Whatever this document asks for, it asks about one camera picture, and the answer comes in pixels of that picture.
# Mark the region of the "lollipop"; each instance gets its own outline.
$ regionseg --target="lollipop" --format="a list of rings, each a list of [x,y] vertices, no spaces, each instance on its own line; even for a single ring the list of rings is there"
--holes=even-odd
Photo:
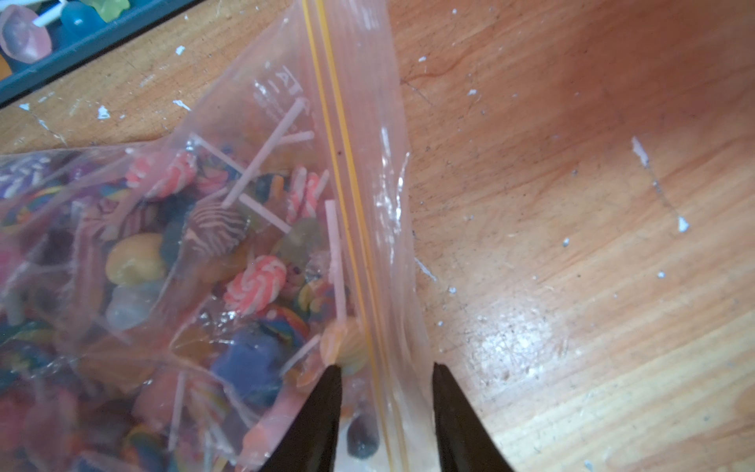
[[[291,173],[291,192],[288,193],[288,211],[285,217],[285,222],[287,224],[294,224],[299,216],[301,204],[304,200],[304,191],[306,189],[307,170],[302,166],[298,166]]]
[[[130,188],[137,188],[141,181],[155,167],[155,160],[161,157],[159,153],[141,154],[134,158],[126,173],[126,183]],[[164,199],[172,193],[178,193],[190,184],[196,177],[196,157],[188,151],[180,151],[173,162],[165,169],[163,178],[144,194],[145,198]]]
[[[275,256],[260,256],[228,284],[223,299],[229,310],[243,315],[271,304],[285,284],[285,265]]]
[[[317,215],[317,202],[328,183],[328,171],[322,173],[322,176],[310,172],[307,176],[307,188],[304,193],[304,203],[301,206],[300,217],[314,218]]]

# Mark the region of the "plastic wrapper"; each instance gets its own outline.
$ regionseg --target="plastic wrapper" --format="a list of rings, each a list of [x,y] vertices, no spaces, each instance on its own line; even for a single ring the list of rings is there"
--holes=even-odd
[[[257,470],[324,368],[337,470],[429,470],[386,5],[294,3],[167,137],[0,167],[5,470]]]

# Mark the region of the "red and white swirl lollipop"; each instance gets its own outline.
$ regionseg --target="red and white swirl lollipop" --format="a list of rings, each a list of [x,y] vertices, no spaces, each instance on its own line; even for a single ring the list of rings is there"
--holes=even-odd
[[[161,153],[146,153],[134,157],[131,167],[126,173],[126,184],[130,188],[139,187],[141,181],[155,167],[155,161],[161,158]],[[173,193],[178,193],[192,183],[196,177],[196,156],[188,151],[180,151],[173,162],[165,169],[163,178],[144,194],[146,199],[164,199]]]
[[[226,287],[223,300],[229,310],[256,313],[278,297],[285,284],[285,264],[275,256],[260,256]]]
[[[304,203],[301,206],[300,217],[314,218],[317,215],[317,202],[320,200],[322,191],[328,183],[328,171],[322,176],[310,172],[307,176],[307,189],[304,191]]]
[[[285,216],[285,222],[294,224],[299,217],[301,203],[304,200],[304,193],[307,190],[307,170],[302,166],[297,166],[291,173],[291,189],[288,191],[288,211]]]

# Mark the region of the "lollipop stick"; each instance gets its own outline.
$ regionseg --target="lollipop stick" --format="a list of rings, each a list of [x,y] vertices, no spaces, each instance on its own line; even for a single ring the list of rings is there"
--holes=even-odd
[[[322,175],[320,176],[320,182],[317,183],[317,187],[315,187],[315,191],[313,192],[313,196],[315,197],[315,200],[320,198],[322,195],[322,191],[325,190],[325,186],[328,185],[328,178],[330,177],[330,172],[326,169],[324,172],[322,172]]]
[[[244,170],[241,177],[236,181],[236,184],[233,185],[226,199],[223,200],[223,208],[230,207],[231,204],[239,198],[239,195],[241,195],[244,187],[246,187],[246,185],[254,177],[254,174],[257,172],[260,166],[262,166],[262,163],[265,162],[265,159],[267,159],[267,157],[273,151],[273,147],[278,144],[278,142],[283,137],[283,134],[291,127],[291,125],[294,124],[294,120],[299,116],[301,112],[304,111],[305,104],[306,101],[301,97],[297,98],[294,101],[291,109],[283,116],[283,119],[281,119],[281,122],[278,123],[276,129],[273,130],[273,133],[270,135],[270,137],[267,138],[267,141],[265,141],[265,144],[262,145],[254,159],[251,160],[249,166]]]
[[[338,233],[338,213],[335,209],[335,200],[325,201],[325,216],[328,218],[328,240],[331,250],[330,280],[335,290],[335,317],[338,322],[344,322],[346,321],[346,288],[344,287],[341,238]]]
[[[223,151],[219,150],[217,147],[203,140],[197,133],[192,133],[189,135],[189,137],[194,141],[194,144],[198,144],[199,146],[204,147],[207,151],[210,152],[210,154],[217,157],[218,159],[225,162],[226,164],[230,165],[231,167],[236,169],[240,174],[244,173],[244,168],[241,165],[239,165],[236,161],[231,159],[230,156],[228,156]]]
[[[176,383],[176,399],[173,402],[173,418],[171,418],[171,432],[168,436],[168,451],[176,449],[178,443],[178,427],[181,424],[181,412],[183,411],[183,392],[186,389],[186,371],[178,372]]]
[[[291,370],[291,367],[295,366],[297,362],[302,360],[304,356],[306,356],[316,345],[320,342],[320,335],[315,335],[307,341],[307,343],[301,347],[298,351],[296,351],[296,354],[291,356],[289,360],[286,361],[285,364],[283,364],[283,367],[281,367],[281,377],[285,375],[286,372]]]
[[[310,141],[315,139],[314,131],[302,131],[301,133],[287,134],[278,141],[278,145],[301,143],[302,141]]]
[[[219,150],[217,147],[205,141],[197,133],[190,134],[189,138],[191,138],[191,140],[194,142],[195,145],[204,147],[207,151],[210,152],[210,154],[217,157],[221,161],[225,162],[229,166],[233,167],[240,174],[244,173],[243,166],[241,166],[238,162],[231,159],[231,156],[228,156],[226,153]],[[286,136],[282,137],[280,141],[278,141],[278,145],[281,146],[283,144],[301,143],[302,141],[309,141],[314,138],[315,138],[314,131],[302,131],[301,133],[287,134]]]
[[[288,234],[288,232],[291,231],[291,226],[289,226],[282,219],[278,218],[275,213],[265,208],[261,203],[251,198],[249,195],[242,193],[241,195],[239,195],[239,201],[244,205],[247,205],[249,208],[251,208],[252,211],[258,213],[261,217],[265,218],[270,223],[276,225],[283,233]]]

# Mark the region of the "wood grain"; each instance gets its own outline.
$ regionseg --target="wood grain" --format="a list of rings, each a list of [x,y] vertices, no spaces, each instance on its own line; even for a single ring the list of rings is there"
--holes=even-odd
[[[437,360],[517,470],[755,470],[755,5],[464,3],[390,5]],[[192,8],[0,110],[0,151],[167,134],[283,8]]]

